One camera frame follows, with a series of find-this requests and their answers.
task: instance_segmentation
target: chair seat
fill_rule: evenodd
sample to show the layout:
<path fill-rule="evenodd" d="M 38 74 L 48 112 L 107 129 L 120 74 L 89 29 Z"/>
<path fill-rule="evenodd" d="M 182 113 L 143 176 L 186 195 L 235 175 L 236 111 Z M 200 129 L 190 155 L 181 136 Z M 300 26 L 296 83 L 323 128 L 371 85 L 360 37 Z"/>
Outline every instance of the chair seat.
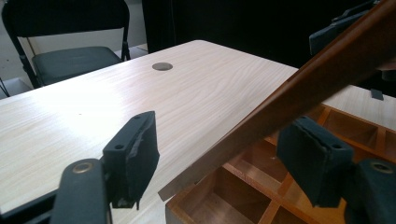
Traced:
<path fill-rule="evenodd" d="M 77 77 L 122 60 L 109 48 L 62 49 L 32 58 L 37 76 L 44 85 Z"/>

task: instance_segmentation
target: wooden table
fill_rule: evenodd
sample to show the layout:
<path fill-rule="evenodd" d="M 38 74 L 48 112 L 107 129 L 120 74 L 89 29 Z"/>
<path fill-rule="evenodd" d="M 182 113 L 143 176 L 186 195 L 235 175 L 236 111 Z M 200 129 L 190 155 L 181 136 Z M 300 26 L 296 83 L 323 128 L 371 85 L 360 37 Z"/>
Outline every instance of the wooden table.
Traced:
<path fill-rule="evenodd" d="M 174 67 L 157 71 L 151 67 L 155 63 Z M 140 210 L 113 210 L 113 219 L 164 223 L 165 203 L 157 192 L 295 71 L 193 41 L 1 100 L 0 209 L 5 213 L 57 189 L 68 164 L 100 158 L 128 119 L 154 110 L 161 153 L 157 171 Z M 396 130 L 395 100 L 385 96 L 379 102 L 366 92 L 350 87 L 326 104 Z"/>

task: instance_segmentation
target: black chair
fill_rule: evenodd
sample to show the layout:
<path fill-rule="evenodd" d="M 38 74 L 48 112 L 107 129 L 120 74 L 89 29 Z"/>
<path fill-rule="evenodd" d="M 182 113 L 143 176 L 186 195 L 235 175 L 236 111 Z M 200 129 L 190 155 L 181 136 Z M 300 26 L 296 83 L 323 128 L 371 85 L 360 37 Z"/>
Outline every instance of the black chair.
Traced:
<path fill-rule="evenodd" d="M 34 88 L 130 60 L 129 9 L 124 0 L 6 0 L 3 23 Z M 106 47 L 37 54 L 32 65 L 18 37 L 63 35 L 123 28 L 121 57 Z"/>

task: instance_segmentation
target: dark background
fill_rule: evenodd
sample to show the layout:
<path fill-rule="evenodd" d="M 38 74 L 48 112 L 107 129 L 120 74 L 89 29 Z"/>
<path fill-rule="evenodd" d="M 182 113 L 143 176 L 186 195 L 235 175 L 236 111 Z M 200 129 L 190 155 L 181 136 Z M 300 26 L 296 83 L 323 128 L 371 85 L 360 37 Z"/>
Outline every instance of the dark background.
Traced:
<path fill-rule="evenodd" d="M 196 39 L 301 67 L 312 55 L 309 36 L 364 0 L 143 0 L 148 52 Z M 396 96 L 380 72 L 358 83 Z"/>

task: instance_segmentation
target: wooden crate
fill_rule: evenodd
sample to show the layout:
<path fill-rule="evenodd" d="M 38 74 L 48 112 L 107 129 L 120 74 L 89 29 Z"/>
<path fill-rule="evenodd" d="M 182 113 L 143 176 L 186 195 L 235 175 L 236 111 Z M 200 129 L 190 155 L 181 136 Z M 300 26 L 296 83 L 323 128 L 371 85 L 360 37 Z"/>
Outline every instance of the wooden crate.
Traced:
<path fill-rule="evenodd" d="M 308 117 L 351 145 L 354 162 L 396 162 L 396 133 L 326 105 Z M 266 137 L 166 205 L 167 223 L 345 223 L 346 202 L 313 207 L 276 157 L 277 133 Z"/>

